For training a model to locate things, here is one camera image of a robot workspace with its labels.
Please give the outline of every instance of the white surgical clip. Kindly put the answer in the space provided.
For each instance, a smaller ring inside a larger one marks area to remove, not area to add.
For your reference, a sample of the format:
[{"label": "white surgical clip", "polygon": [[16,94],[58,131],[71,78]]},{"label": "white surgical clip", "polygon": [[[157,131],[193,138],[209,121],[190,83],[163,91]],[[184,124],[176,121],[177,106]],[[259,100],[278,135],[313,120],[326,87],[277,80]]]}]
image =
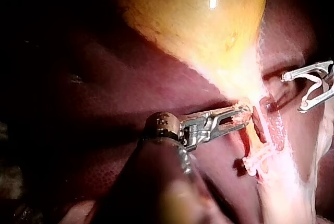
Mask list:
[{"label": "white surgical clip", "polygon": [[[290,72],[286,72],[282,75],[282,82],[293,81],[297,78],[306,78],[314,82],[314,84],[307,91],[306,95],[303,96],[301,105],[298,108],[299,112],[306,113],[334,96],[334,87],[332,86],[333,64],[333,61],[318,62]],[[311,73],[318,73],[320,77],[312,75]],[[320,94],[316,98],[309,100],[309,95],[314,90],[318,89],[323,84],[323,81],[329,85],[329,90]]]}]

